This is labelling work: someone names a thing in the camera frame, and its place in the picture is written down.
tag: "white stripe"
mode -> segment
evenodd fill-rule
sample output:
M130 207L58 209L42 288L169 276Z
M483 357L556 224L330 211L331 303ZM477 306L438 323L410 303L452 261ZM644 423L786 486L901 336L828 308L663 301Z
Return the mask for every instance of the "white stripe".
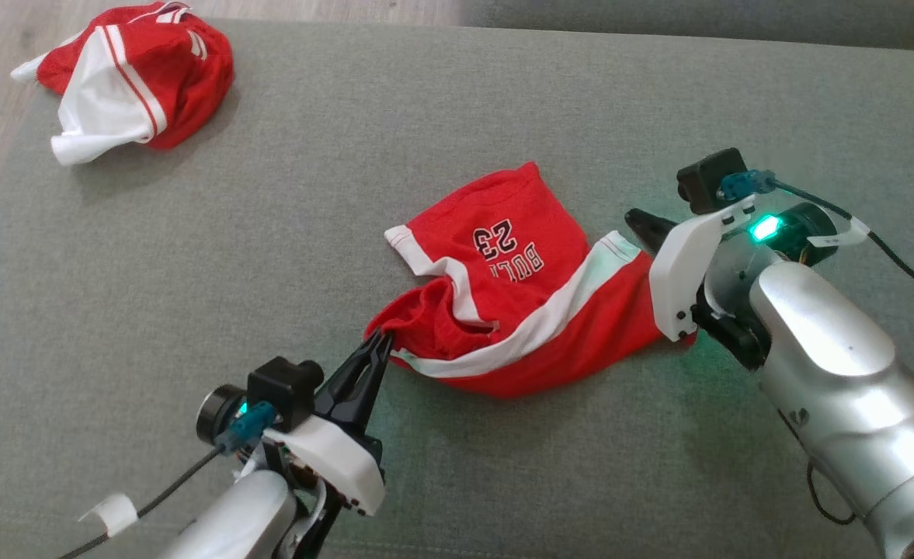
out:
M411 238L413 244L415 243L415 238L410 236L401 241L399 245L405 243L408 238ZM553 293L542 307L529 314L507 339L450 361L422 359L404 348L393 352L393 355L405 361L416 371L432 378L477 376L509 365L563 332L571 319L584 308L595 291L616 276L616 273L620 272L629 262L633 262L638 254L640 254L639 248L628 243L621 234L613 231L595 243L595 247L588 252L587 258L574 271L571 279L556 293ZM454 280L454 293L465 293L470 300L470 283L467 282L466 276L463 280L458 280L457 277L450 275L449 266L447 275ZM456 303L456 297L454 297L454 316L457 316Z
M195 33L194 36L197 36L198 44L201 45L201 60L207 59L208 47L205 47L205 39L202 39L201 35L198 35L197 33Z
M63 46L69 45L70 43L73 43L74 41L77 40L78 36L81 36L84 33L84 31L86 31L86 30L81 29L80 31L75 33L73 36L70 36L69 38L67 38L66 41L59 43L59 45L56 46L56 49L59 49L59 47L63 47ZM48 57L48 56L49 56L49 53L39 54L39 56L35 57L34 59L27 61L24 64L21 64L21 66L19 66L18 68L14 68L14 70L12 70L12 77L17 79L17 81L19 81L19 82L37 81L35 73L37 70L39 70L39 64L42 64L43 59L45 59L45 57Z
M126 25L129 25L130 23L136 22L138 20L143 19L144 17L148 17L148 16L151 16L154 14L163 14L163 15L169 16L166 19L161 19L161 16L156 17L157 23L171 23L172 21L170 21L170 18L172 18L172 15L169 15L169 13L172 10L176 10L177 8L181 8L184 11L191 9L190 6L188 6L187 4L184 4L183 2L168 2L168 3L163 4L161 7L159 7L158 9L156 9L154 11L147 12L143 15L136 16L133 19L130 19Z
M140 97L143 98L145 103L149 106L149 111L151 111L152 117L154 117L154 121L156 122L156 133L162 134L163 130L166 130L166 113L163 113L163 107L159 105L156 95L152 95L152 92L149 91L149 87L145 84L143 78L140 78L136 68L133 68L133 65L129 64L129 61L126 60L126 44L122 40L122 33L119 31L119 26L109 25L106 29L108 29L108 36L112 40L112 52L115 54L115 60L118 61L119 66L122 67L122 72L126 77L133 82L133 85L136 85L136 90L140 93Z
M117 145L151 137L148 110L113 67L115 52L106 30L95 28L56 111L63 134L50 138L50 145L60 164L86 163Z
M388 243L405 259L412 273L417 276L449 276L454 282L454 318L474 326L492 326L492 323L481 320L478 307L471 297L471 279L467 267L459 259L442 257L433 261L422 250L419 242L409 227L399 225L384 232Z
M187 35L190 36L190 38L191 38L191 54L194 54L194 56L200 57L201 56L201 42L198 42L198 36L195 35L195 33L193 31L191 31L191 29L187 30Z

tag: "gray couch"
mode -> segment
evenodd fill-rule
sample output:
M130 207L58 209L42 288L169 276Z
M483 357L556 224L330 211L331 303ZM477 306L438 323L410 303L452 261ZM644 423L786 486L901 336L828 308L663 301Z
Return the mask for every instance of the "gray couch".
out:
M457 0L481 27L914 49L914 0Z
M676 170L739 146L914 264L914 52L493 29L221 21L237 79L170 152L60 167L39 93L0 179L0 557L99 533L206 452L201 398L275 355L333 368L417 284L383 241L447 192L539 163L598 238L681 219ZM820 266L914 368L914 283L871 245ZM805 458L707 336L516 401L392 368L388 500L328 558L864 558ZM94 557L150 557L231 481L209 464ZM820 482L823 501L843 503Z

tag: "black cable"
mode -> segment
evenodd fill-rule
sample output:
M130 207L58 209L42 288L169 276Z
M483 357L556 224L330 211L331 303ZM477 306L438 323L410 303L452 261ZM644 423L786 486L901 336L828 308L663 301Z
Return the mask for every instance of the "black cable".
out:
M812 463L808 463L808 467L805 468L805 481L808 482L808 494L812 496L812 502L815 503L815 508L818 509L819 514L822 514L822 516L826 517L831 523L840 526L846 526L847 524L853 523L853 521L857 519L857 514L854 514L853 512L850 513L850 517L848 518L837 518L827 512L826 509L822 508L822 505L819 503L819 496L815 494L815 484L812 484L812 471L814 469L815 467L812 466Z
M81 555L84 555L88 551L91 551L91 549L98 547L106 541L108 541L108 534L101 534L93 540L85 543L84 545L81 545L77 549L74 549L70 553L67 553L66 555L60 555L60 559L74 559L74 557L80 557Z
M878 237L877 233L874 233L873 231L868 232L867 237L872 241L872 243L875 243L879 248L881 248L881 251L895 263L895 266L897 266L902 272L907 273L907 275L914 279L914 269L909 268L909 265L902 262L902 259L898 258L898 255L895 254L895 251L891 250L891 247L886 245L885 241L882 241L881 238Z
M833 204L833 202L826 202L815 194L809 194L808 192L801 190L801 188L795 188L789 184L784 184L780 180L773 179L772 183L777 188L782 189L784 192L790 192L791 194L798 196L798 198L802 198L802 200L807 200L814 204L818 204L819 206L823 206L823 208L832 211L836 215L841 216L843 219L849 220L853 218L851 212L847 212L843 208L840 208L840 206ZM914 269L912 269L911 266L905 264L905 262L899 258L899 255L895 254L895 251L893 251L892 248L885 243L883 238L879 237L878 234L873 231L869 231L867 233L867 237L872 241L872 243L875 243L879 248L881 248L881 251L886 255L886 257L889 257L889 259L895 263L895 266L897 266L902 272L906 273L907 276L910 276L912 279L914 279Z
M138 510L136 517L143 518L149 512L151 512L152 509L156 509L156 507L158 507L162 502L169 498L170 495L173 495L173 492L177 491L177 488L180 488L181 485L184 485L184 482L190 480L194 474L197 474L198 470L201 470L205 464L208 464L209 461L212 461L212 459L219 456L219 454L222 454L222 448L221 446L216 446L215 449L212 449L212 452L205 454L203 459L198 460L194 466L187 468L187 471L184 471L183 474L180 474L180 477L178 477L177 480L173 482L173 484L170 484L169 488L163 489L162 493L156 495L156 498L152 499L151 502L149 502L149 505L146 505L142 509ZM84 545L81 545L77 549L74 549L70 553L61 555L59 559L74 559L75 557L80 557L88 551L91 551L91 549L94 549L99 545L105 543L108 541L108 539L108 533L101 534L93 540L85 543Z
M163 492L160 495L156 495L156 498L152 499L151 502L149 502L149 505L146 505L140 509L140 511L137 513L137 516L140 518L144 517L149 514L152 509L156 509L156 507L159 506L159 503L164 502L166 498L168 498L170 495L173 495L174 491L177 491L177 488L180 488L181 485L184 485L184 481L190 480L191 475L197 474L198 470L201 470L205 464L208 464L209 461L212 461L212 459L219 456L219 454L222 454L222 448L221 446L215 446L215 448L212 449L210 453L205 454L203 459L198 460L194 466L187 468L185 473L180 474L180 477L177 478L177 481L174 481L173 484L170 484L169 488L163 489Z

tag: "bulls jersey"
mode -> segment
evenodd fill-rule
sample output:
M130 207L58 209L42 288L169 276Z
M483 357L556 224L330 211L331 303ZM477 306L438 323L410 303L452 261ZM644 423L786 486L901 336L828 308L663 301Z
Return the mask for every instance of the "bulls jersey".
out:
M208 121L233 81L222 32L180 2L112 8L87 29L12 72L62 95L64 165L129 142L173 148Z
M397 361L474 392L515 397L599 371L659 336L651 259L617 232L589 247L535 163L475 180L385 238L435 276L368 326Z

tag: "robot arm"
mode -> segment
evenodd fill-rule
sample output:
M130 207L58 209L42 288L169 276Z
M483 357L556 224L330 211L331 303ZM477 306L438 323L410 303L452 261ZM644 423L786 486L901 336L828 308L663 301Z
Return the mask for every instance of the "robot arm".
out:
M197 432L213 446L254 404L271 404L278 418L253 448L242 450L236 484L159 557L311 559L343 509L377 512L385 495L382 449L367 435L367 422L392 339L375 333L318 393L317 364L279 357L250 374L247 390L225 385L209 394ZM296 493L311 495L311 510Z
M763 192L735 191L726 179L746 173L735 149L682 170L681 195L704 215L666 237L663 220L627 215L637 233L658 233L645 238L659 245L655 321L669 339L701 327L758 370L810 468L832 482L853 516L820 512L839 524L859 518L882 557L914 559L914 374L890 337L808 268L836 250L823 240L839 238L819 206L800 204L744 228L754 217L752 192Z

